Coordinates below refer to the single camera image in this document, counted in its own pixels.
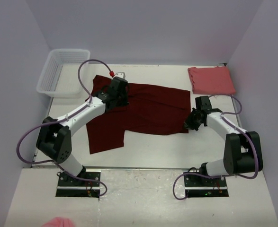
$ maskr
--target pink cloth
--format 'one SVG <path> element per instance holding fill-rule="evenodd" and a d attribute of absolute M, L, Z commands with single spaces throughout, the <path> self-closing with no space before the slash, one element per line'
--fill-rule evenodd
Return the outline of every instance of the pink cloth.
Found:
<path fill-rule="evenodd" d="M 42 227 L 76 227 L 68 218 L 56 217 L 42 225 Z"/>
<path fill-rule="evenodd" d="M 236 92 L 227 67 L 192 67 L 188 69 L 188 74 L 194 94 L 232 95 Z"/>

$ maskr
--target white basket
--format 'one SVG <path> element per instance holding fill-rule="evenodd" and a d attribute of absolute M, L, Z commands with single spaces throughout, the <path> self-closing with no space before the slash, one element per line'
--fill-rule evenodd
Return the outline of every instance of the white basket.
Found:
<path fill-rule="evenodd" d="M 56 98 L 80 97 L 82 87 L 78 80 L 79 65 L 90 58 L 88 50 L 57 49 L 50 51 L 43 67 L 37 92 Z M 87 64 L 81 68 L 80 78 L 87 76 Z"/>

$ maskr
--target wire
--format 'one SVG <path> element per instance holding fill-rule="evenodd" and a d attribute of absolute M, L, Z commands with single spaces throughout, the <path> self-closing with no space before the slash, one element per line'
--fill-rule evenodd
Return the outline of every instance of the wire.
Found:
<path fill-rule="evenodd" d="M 80 71 L 81 71 L 82 66 L 83 66 L 85 63 L 90 62 L 90 61 L 97 61 L 97 62 L 99 62 L 99 63 L 102 63 L 103 65 L 106 66 L 106 68 L 108 68 L 109 74 L 110 74 L 111 76 L 114 75 L 114 72 L 113 72 L 113 71 L 110 69 L 110 67 L 109 67 L 106 63 L 104 63 L 103 61 L 100 61 L 100 60 L 97 60 L 97 59 L 88 59 L 88 60 L 82 62 L 81 65 L 79 66 L 79 69 L 78 69 L 78 80 L 79 80 L 81 86 L 83 87 L 83 89 L 84 89 L 84 90 L 87 92 L 87 94 L 89 95 L 88 105 L 86 105 L 86 106 L 82 107 L 81 109 L 79 109 L 78 111 L 74 112 L 73 114 L 71 114 L 70 116 L 68 116 L 68 118 L 72 118 L 72 117 L 74 117 L 75 115 L 77 115 L 77 114 L 79 114 L 80 112 L 82 112 L 84 109 L 86 109 L 86 108 L 89 106 L 89 104 L 90 104 L 91 101 L 92 101 L 91 93 L 86 89 L 86 87 L 84 86 L 84 84 L 83 84 L 83 82 L 82 82 L 82 80 L 81 80 L 81 78 L 80 78 Z M 43 164 L 43 163 L 52 162 L 52 163 L 54 163 L 57 167 L 59 167 L 62 171 L 64 171 L 68 176 L 70 176 L 70 177 L 72 177 L 72 178 L 74 178 L 74 179 L 76 179 L 76 180 L 79 180 L 79 181 L 86 181 L 86 182 L 96 182 L 96 183 L 99 183 L 99 184 L 103 185 L 104 188 L 105 188 L 105 192 L 102 193 L 102 194 L 100 194 L 100 196 L 105 195 L 106 192 L 107 192 L 107 190 L 108 190 L 108 189 L 107 189 L 107 186 L 106 186 L 103 182 L 101 182 L 101 181 L 99 181 L 99 180 L 86 179 L 86 178 L 80 178 L 80 177 L 74 176 L 74 175 L 72 175 L 71 173 L 69 173 L 69 172 L 67 172 L 66 170 L 64 170 L 58 163 L 56 163 L 56 162 L 53 161 L 52 159 L 44 160 L 44 161 L 39 161 L 39 162 L 32 162 L 32 161 L 28 161 L 28 160 L 26 160 L 26 159 L 24 159 L 24 158 L 22 157 L 22 155 L 21 155 L 21 153 L 20 153 L 20 146 L 21 146 L 22 141 L 25 139 L 25 137 L 26 137 L 29 133 L 31 133 L 32 131 L 34 131 L 34 130 L 36 130 L 36 129 L 38 129 L 38 128 L 45 127 L 45 126 L 49 126 L 49 125 L 53 125 L 53 124 L 59 124 L 59 123 L 62 123 L 62 122 L 64 122 L 64 121 L 67 121 L 67 120 L 68 120 L 68 119 L 62 119 L 62 120 L 55 121 L 55 122 L 46 122 L 46 123 L 37 125 L 37 126 L 31 128 L 31 129 L 29 129 L 27 132 L 25 132 L 25 133 L 21 136 L 21 138 L 19 139 L 19 141 L 18 141 L 18 143 L 17 143 L 17 146 L 16 146 L 17 157 L 18 157 L 22 162 L 24 162 L 24 163 L 26 163 L 26 164 L 31 164 L 31 165 L 32 165 L 32 164 Z"/>
<path fill-rule="evenodd" d="M 257 151 L 256 151 L 256 148 L 252 142 L 252 140 L 249 138 L 248 135 L 246 135 L 246 133 L 244 131 L 242 131 L 241 129 L 239 129 L 236 125 L 230 123 L 224 116 L 224 114 L 232 114 L 232 115 L 238 115 L 242 112 L 243 110 L 243 107 L 242 107 L 242 103 L 240 102 L 239 99 L 237 99 L 236 97 L 232 96 L 232 95 L 225 95 L 225 94 L 218 94 L 218 95 L 211 95 L 209 97 L 213 97 L 213 96 L 220 96 L 220 95 L 223 95 L 223 96 L 229 96 L 231 97 L 232 99 L 236 100 L 240 106 L 240 110 L 236 113 L 232 113 L 232 112 L 223 112 L 221 113 L 221 118 L 222 120 L 228 124 L 229 126 L 235 128 L 239 133 L 241 133 L 246 139 L 247 141 L 249 142 L 250 146 L 251 146 L 251 149 L 252 149 L 252 153 L 253 153 L 253 158 L 254 158 L 254 162 L 255 162 L 255 172 L 254 172 L 254 175 L 253 176 L 245 176 L 245 175 L 242 175 L 242 174 L 238 174 L 238 176 L 240 177 L 243 177 L 243 178 L 246 178 L 246 179 L 254 179 L 257 177 L 258 175 L 258 170 L 259 170 L 259 162 L 258 162 L 258 156 L 257 156 Z M 173 186 L 172 186 L 172 194 L 173 196 L 177 199 L 177 200 L 184 200 L 187 198 L 187 196 L 183 197 L 183 198 L 179 198 L 176 196 L 176 193 L 175 193 L 175 187 L 176 187 L 176 184 L 177 184 L 177 181 L 183 177 L 183 176 L 187 176 L 187 175 L 196 175 L 196 176 L 200 176 L 200 177 L 204 177 L 204 178 L 207 178 L 207 179 L 216 179 L 216 178 L 221 178 L 221 177 L 228 177 L 228 176 L 233 176 L 233 175 L 223 175 L 223 176 L 206 176 L 206 175 L 202 175 L 202 174 L 197 174 L 197 173 L 183 173 L 181 175 L 179 175 L 176 180 L 174 181 L 173 183 Z"/>

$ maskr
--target maroon cloth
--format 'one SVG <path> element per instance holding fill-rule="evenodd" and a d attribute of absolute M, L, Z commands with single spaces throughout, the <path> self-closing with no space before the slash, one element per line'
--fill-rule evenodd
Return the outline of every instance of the maroon cloth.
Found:
<path fill-rule="evenodd" d="M 110 82 L 96 76 L 92 93 Z M 86 124 L 91 154 L 123 147 L 125 130 L 154 135 L 188 133 L 183 124 L 190 114 L 189 91 L 130 83 L 128 102 Z"/>

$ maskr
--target gray wall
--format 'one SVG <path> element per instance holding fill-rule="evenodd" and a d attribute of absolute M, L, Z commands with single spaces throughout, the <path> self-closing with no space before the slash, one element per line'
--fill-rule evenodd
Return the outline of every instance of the gray wall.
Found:
<path fill-rule="evenodd" d="M 278 216 L 278 1 L 265 0 L 228 63 L 241 121 L 261 136 L 264 174 Z"/>
<path fill-rule="evenodd" d="M 262 0 L 27 0 L 51 49 L 110 63 L 227 62 Z"/>
<path fill-rule="evenodd" d="M 46 114 L 49 98 L 36 93 L 36 84 L 48 53 L 26 2 L 0 0 L 0 226 L 23 166 L 16 156 L 16 143 Z M 33 156 L 36 137 L 30 136 L 22 147 L 28 159 Z"/>

